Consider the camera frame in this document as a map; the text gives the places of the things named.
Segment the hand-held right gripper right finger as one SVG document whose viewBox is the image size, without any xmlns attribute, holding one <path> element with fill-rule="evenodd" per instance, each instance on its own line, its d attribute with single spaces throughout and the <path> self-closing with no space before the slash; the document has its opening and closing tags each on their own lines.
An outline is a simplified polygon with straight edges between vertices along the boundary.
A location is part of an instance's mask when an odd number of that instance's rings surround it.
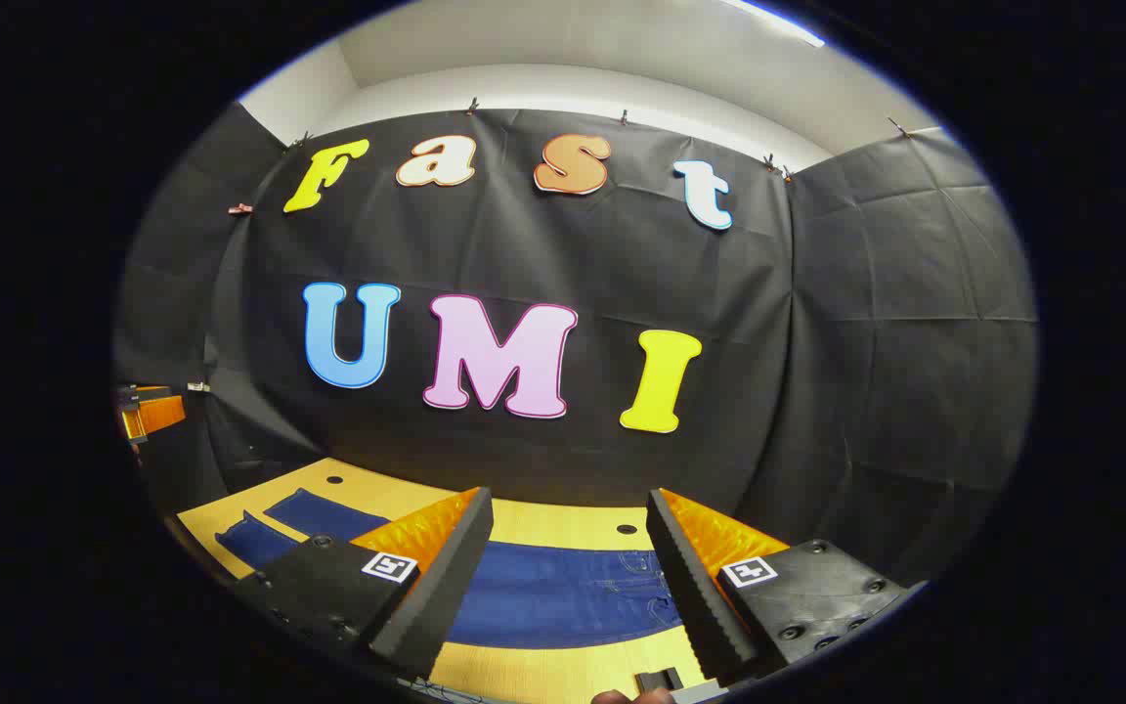
<svg viewBox="0 0 1126 704">
<path fill-rule="evenodd" d="M 794 668 L 912 595 L 826 540 L 790 547 L 667 489 L 645 507 L 685 635 L 720 685 Z"/>
</svg>

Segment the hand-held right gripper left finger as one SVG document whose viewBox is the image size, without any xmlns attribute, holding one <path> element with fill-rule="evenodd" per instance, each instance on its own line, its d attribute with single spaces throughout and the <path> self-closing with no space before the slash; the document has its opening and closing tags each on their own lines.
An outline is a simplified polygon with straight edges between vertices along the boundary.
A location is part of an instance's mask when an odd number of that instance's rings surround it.
<svg viewBox="0 0 1126 704">
<path fill-rule="evenodd" d="M 322 532 L 232 592 L 332 663 L 429 679 L 493 522 L 491 490 L 473 487 L 356 540 Z"/>
</svg>

